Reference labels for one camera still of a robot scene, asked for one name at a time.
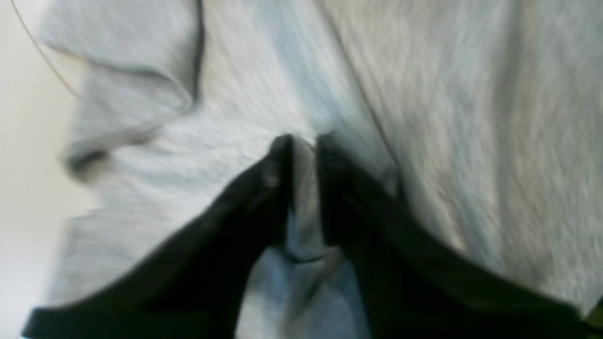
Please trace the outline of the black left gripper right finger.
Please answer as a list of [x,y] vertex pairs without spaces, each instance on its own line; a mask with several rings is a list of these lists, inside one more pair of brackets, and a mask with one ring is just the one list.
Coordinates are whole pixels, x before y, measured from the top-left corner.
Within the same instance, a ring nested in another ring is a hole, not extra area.
[[374,339],[587,339],[598,327],[463,258],[341,150],[318,138],[325,242],[353,265]]

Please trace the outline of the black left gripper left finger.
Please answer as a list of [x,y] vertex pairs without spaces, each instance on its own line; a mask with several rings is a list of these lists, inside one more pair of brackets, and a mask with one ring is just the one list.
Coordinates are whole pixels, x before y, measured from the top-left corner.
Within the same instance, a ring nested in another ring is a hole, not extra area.
[[32,311],[29,339],[232,339],[247,279],[284,239],[293,137],[274,139],[200,216],[133,270],[65,307]]

